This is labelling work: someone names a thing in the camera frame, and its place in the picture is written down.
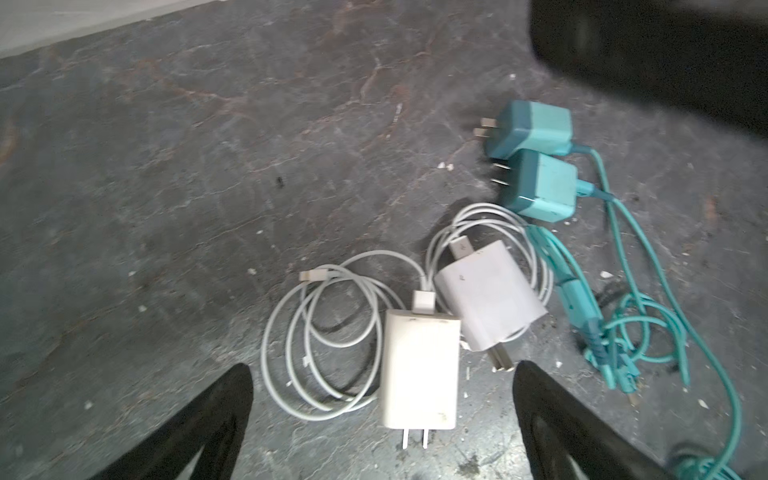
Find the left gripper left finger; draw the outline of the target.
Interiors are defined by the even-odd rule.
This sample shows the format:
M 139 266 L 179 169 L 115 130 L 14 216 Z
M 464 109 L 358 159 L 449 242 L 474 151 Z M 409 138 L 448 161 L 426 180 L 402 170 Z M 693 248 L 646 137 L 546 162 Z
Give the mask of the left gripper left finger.
M 253 402 L 250 368 L 238 363 L 96 479 L 229 479 Z

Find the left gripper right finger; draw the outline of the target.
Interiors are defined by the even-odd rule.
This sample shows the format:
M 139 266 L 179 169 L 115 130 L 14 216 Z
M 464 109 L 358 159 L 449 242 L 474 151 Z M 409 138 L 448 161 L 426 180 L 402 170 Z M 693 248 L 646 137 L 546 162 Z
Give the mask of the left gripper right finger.
M 532 361 L 514 371 L 513 399 L 535 479 L 672 479 Z

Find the white USB charger block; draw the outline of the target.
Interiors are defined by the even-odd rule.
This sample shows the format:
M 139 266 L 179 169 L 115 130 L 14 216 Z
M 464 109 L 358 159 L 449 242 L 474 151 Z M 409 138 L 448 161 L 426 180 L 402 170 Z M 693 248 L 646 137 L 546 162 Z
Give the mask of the white USB charger block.
M 436 293 L 416 290 L 412 308 L 389 310 L 379 389 L 382 425 L 409 435 L 456 426 L 461 320 L 436 311 Z

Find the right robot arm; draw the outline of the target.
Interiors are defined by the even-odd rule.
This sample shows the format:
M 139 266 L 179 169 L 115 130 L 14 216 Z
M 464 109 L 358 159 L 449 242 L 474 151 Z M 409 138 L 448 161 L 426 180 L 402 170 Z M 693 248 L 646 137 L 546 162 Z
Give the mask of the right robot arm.
M 767 22 L 672 1 L 533 1 L 538 60 L 594 88 L 767 134 Z

